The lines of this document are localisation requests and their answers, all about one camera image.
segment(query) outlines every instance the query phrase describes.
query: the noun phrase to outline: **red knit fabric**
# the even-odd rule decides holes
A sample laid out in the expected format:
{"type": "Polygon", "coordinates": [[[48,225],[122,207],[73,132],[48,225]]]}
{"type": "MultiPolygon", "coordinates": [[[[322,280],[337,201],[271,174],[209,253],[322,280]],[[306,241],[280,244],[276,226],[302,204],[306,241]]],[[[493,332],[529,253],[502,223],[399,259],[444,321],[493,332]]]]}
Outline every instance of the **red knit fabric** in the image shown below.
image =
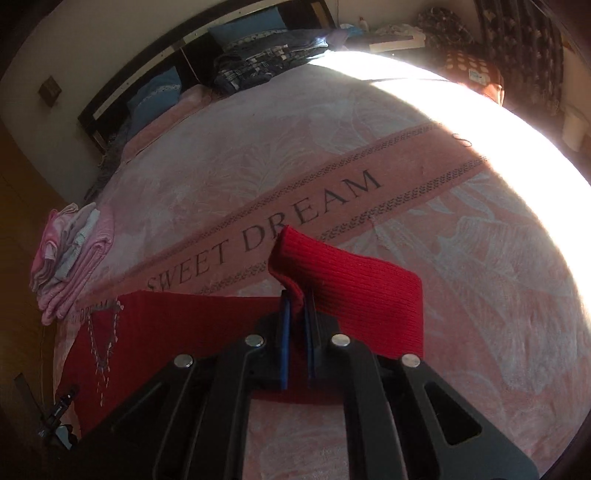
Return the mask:
{"type": "MultiPolygon", "coordinates": [[[[290,291],[296,316],[303,306],[302,292],[313,290],[316,307],[335,316],[345,333],[375,353],[391,358],[423,354],[421,282],[413,273],[329,247],[289,227],[277,240],[269,271],[290,291]]],[[[177,354],[214,355],[279,308],[277,298],[148,291],[118,300],[124,308],[118,313],[116,332],[113,310],[95,312],[92,322],[82,326],[64,364],[58,393],[79,386],[74,407],[82,435],[177,354]]],[[[292,331],[288,391],[264,398],[334,403],[330,394],[306,390],[301,332],[297,325],[292,331]]]]}
{"type": "Polygon", "coordinates": [[[390,358],[423,355],[423,290],[414,273],[350,254],[297,232],[281,231],[269,272],[289,290],[294,308],[313,291],[316,309],[339,320],[347,335],[390,358]]]}

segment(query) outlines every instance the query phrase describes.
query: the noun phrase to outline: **folded clothes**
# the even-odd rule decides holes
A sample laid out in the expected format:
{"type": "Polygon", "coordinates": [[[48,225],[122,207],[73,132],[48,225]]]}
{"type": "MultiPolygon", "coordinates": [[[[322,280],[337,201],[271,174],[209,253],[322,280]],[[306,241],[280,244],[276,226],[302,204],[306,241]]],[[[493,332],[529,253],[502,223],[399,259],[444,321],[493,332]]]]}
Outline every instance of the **folded clothes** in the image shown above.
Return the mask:
{"type": "MultiPolygon", "coordinates": [[[[344,333],[373,352],[390,358],[423,355],[423,292],[414,273],[330,247],[291,227],[279,235],[269,271],[295,300],[296,319],[302,292],[312,290],[316,308],[334,316],[344,333]]],[[[256,321],[278,306],[279,298],[150,291],[120,296],[92,313],[80,329],[58,393],[79,386],[74,404],[84,435],[179,353],[215,355],[251,333],[256,321]]],[[[326,397],[306,388],[306,349],[297,331],[294,325],[288,391],[274,399],[326,403],[326,397]]]]}
{"type": "Polygon", "coordinates": [[[96,204],[94,202],[84,205],[78,210],[70,219],[66,227],[61,233],[60,249],[58,254],[60,257],[63,256],[64,252],[70,248],[76,236],[82,228],[85,227],[89,216],[96,210],[96,204]]]}
{"type": "Polygon", "coordinates": [[[71,203],[61,212],[57,210],[50,212],[39,248],[31,266],[29,286],[32,291],[37,291],[40,285],[43,285],[53,276],[56,259],[59,257],[62,233],[70,224],[71,219],[77,211],[78,206],[75,203],[71,203]]]}
{"type": "Polygon", "coordinates": [[[112,243],[113,213],[110,208],[101,207],[98,220],[68,274],[63,281],[42,291],[37,298],[39,308],[44,311],[41,317],[43,325],[49,325],[56,316],[60,319],[66,316],[92,272],[109,252],[112,243]]]}
{"type": "Polygon", "coordinates": [[[82,247],[84,246],[86,240],[88,239],[89,235],[92,233],[96,222],[98,221],[100,216],[100,212],[93,208],[90,211],[90,214],[87,216],[85,223],[83,224],[82,228],[78,229],[77,233],[73,235],[70,233],[70,238],[65,242],[65,247],[67,250],[62,254],[61,260],[57,265],[56,272],[53,275],[53,278],[59,281],[64,281],[70,272],[72,266],[78,259],[82,247]]]}

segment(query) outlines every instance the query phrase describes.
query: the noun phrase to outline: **wooden floor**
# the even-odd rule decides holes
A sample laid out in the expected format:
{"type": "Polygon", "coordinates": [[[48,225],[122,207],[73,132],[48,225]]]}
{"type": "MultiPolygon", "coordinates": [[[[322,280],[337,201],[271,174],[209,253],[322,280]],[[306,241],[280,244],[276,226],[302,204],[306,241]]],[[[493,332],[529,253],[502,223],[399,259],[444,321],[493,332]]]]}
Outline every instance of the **wooden floor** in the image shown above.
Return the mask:
{"type": "Polygon", "coordinates": [[[56,329],[41,325],[35,295],[28,289],[28,272],[49,210],[64,205],[0,122],[0,436],[4,437],[0,463],[4,468],[9,459],[22,463],[38,447],[34,423],[14,387],[14,377],[22,372],[36,399],[53,403],[56,329]],[[6,433],[15,438],[7,442],[6,433]]]}

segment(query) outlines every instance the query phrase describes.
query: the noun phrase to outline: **patterned cushion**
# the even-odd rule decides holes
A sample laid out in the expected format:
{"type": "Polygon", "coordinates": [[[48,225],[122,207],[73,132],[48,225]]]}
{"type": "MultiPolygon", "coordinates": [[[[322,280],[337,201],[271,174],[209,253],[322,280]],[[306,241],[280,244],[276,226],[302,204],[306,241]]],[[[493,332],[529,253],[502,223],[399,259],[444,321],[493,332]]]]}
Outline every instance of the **patterned cushion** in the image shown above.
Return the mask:
{"type": "Polygon", "coordinates": [[[441,75],[503,105],[505,98],[503,76],[489,61],[462,51],[450,50],[441,75]]]}
{"type": "Polygon", "coordinates": [[[133,138],[150,122],[176,105],[180,93],[181,80],[174,67],[154,77],[140,88],[138,93],[127,102],[127,108],[131,114],[131,127],[127,139],[133,138]]]}
{"type": "Polygon", "coordinates": [[[248,15],[234,22],[212,27],[209,32],[218,45],[229,50],[247,41],[257,40],[287,30],[277,7],[248,15]]]}

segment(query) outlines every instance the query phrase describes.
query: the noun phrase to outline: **blue pillow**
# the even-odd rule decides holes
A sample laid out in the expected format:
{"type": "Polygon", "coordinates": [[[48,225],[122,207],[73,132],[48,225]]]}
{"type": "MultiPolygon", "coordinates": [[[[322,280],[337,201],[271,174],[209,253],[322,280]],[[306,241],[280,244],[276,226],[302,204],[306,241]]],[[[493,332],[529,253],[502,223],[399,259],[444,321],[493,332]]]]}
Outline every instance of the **blue pillow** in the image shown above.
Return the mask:
{"type": "Polygon", "coordinates": [[[175,67],[151,79],[127,102],[131,114],[128,140],[131,140],[151,121],[178,103],[181,79],[175,67]]]}
{"type": "Polygon", "coordinates": [[[277,7],[212,27],[209,32],[225,51],[249,40],[287,30],[277,7]]]}

